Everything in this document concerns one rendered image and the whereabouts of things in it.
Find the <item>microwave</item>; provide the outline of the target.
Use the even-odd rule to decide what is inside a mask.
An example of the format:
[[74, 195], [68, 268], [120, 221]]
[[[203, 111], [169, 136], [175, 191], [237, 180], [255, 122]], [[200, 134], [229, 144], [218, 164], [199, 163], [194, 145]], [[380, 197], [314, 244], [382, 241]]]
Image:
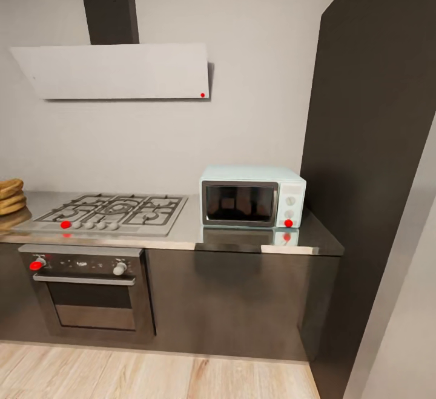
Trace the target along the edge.
[[200, 224], [299, 228], [306, 181], [286, 166], [208, 165]]

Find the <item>popcorn bag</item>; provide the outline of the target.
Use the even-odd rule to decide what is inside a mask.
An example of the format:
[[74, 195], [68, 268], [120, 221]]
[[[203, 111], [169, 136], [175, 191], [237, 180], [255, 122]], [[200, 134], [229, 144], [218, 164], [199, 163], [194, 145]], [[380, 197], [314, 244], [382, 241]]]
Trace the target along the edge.
[[0, 217], [16, 213], [26, 207], [27, 198], [24, 196], [23, 186], [22, 179], [0, 182]]

